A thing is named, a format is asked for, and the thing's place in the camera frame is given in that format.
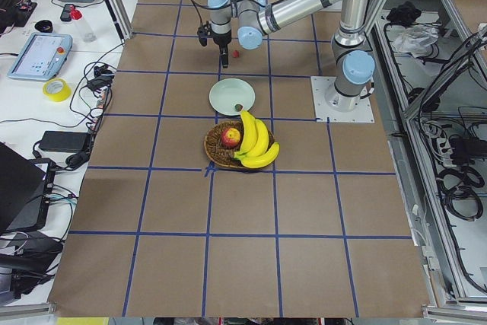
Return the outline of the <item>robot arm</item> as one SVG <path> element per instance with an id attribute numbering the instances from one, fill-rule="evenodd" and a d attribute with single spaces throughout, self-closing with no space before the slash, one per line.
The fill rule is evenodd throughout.
<path id="1" fill-rule="evenodd" d="M 222 67 L 227 67 L 231 19 L 239 21 L 240 46 L 252 50 L 265 36 L 335 3 L 342 5 L 339 29 L 332 42 L 338 75 L 326 89 L 325 99 L 334 110 L 349 112 L 367 98 L 363 91 L 375 69 L 373 58 L 362 47 L 368 0 L 278 0 L 270 4 L 263 0 L 207 0 L 210 19 L 199 25 L 199 42 L 206 46 L 213 40 L 219 47 Z"/>

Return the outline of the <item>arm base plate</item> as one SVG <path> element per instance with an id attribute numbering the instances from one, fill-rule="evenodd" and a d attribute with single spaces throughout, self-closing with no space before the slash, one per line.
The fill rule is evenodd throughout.
<path id="1" fill-rule="evenodd" d="M 315 120 L 322 123 L 375 123 L 367 87 L 355 97 L 345 97 L 335 89 L 335 77 L 310 78 Z"/>

